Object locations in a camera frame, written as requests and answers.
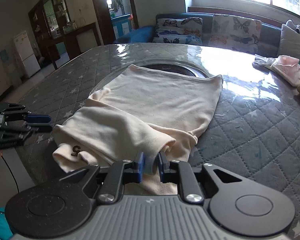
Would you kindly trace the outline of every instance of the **white refrigerator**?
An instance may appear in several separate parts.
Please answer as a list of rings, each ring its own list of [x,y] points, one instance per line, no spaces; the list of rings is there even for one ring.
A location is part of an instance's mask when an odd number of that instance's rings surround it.
[[[20,56],[26,77],[31,77],[40,70],[39,63],[33,53],[27,32],[24,31],[13,38],[17,54]]]

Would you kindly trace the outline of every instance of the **white cloth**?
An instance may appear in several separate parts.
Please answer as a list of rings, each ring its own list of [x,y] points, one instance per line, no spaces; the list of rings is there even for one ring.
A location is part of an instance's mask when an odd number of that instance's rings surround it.
[[[221,75],[189,77],[130,65],[94,92],[53,137],[59,148],[54,159],[66,171],[87,163],[107,167],[122,159],[133,160],[144,151],[141,186],[152,194],[175,194],[176,187],[160,184],[155,157],[165,151],[168,160],[187,161],[198,137],[207,129],[222,88]],[[72,148],[82,152],[72,156]]]

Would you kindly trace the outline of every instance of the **butterfly pillow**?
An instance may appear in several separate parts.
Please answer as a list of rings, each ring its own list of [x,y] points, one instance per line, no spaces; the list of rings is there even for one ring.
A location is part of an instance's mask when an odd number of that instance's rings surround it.
[[[184,30],[181,28],[181,21],[179,19],[162,18],[157,20],[155,32],[157,34],[162,32],[167,32],[166,34],[183,34]]]
[[[184,35],[195,35],[202,38],[202,18],[190,17],[181,19],[180,27],[184,30]]]
[[[154,36],[152,42],[157,43],[173,43],[173,44],[189,44],[202,46],[201,38],[196,35],[179,35],[179,34],[165,34],[158,33]]]
[[[208,45],[255,54],[261,31],[261,21],[232,15],[213,15]]]

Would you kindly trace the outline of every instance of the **black cable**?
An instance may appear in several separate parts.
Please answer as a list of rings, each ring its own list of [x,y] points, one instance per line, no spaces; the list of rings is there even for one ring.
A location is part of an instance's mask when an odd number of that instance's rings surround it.
[[[12,171],[11,171],[11,169],[10,169],[9,165],[7,164],[6,160],[4,159],[4,157],[3,157],[3,156],[1,156],[1,157],[2,157],[2,159],[4,160],[4,162],[6,163],[6,165],[7,165],[8,169],[9,169],[9,171],[10,171],[10,173],[11,173],[11,175],[12,175],[13,179],[14,179],[14,182],[16,183],[17,190],[18,190],[18,193],[19,193],[19,187],[18,187],[18,183],[17,183],[17,181],[16,181],[16,178],[13,176],[13,173],[12,173]]]

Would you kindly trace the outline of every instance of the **round table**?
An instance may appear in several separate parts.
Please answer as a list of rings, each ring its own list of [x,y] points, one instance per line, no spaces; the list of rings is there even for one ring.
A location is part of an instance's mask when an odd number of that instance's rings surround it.
[[[253,61],[242,52],[182,44],[99,46],[56,70],[20,103],[62,124],[103,78],[130,64],[177,63],[222,74],[217,109],[189,163],[210,162],[285,193],[296,207],[293,238],[300,233],[300,95],[275,73],[253,68]],[[62,173],[51,156],[56,147],[50,134],[38,134],[17,149],[36,182]]]

